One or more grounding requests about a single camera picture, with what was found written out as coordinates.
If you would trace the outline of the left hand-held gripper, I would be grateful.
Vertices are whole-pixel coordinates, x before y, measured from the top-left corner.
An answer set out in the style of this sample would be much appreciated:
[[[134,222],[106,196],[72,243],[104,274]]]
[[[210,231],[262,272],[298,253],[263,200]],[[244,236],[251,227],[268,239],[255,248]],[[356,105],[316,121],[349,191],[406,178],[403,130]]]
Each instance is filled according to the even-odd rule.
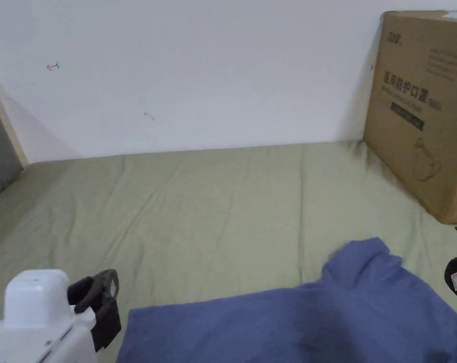
[[[60,269],[25,270],[7,285],[0,363],[96,363],[121,332],[119,276],[70,283]]]

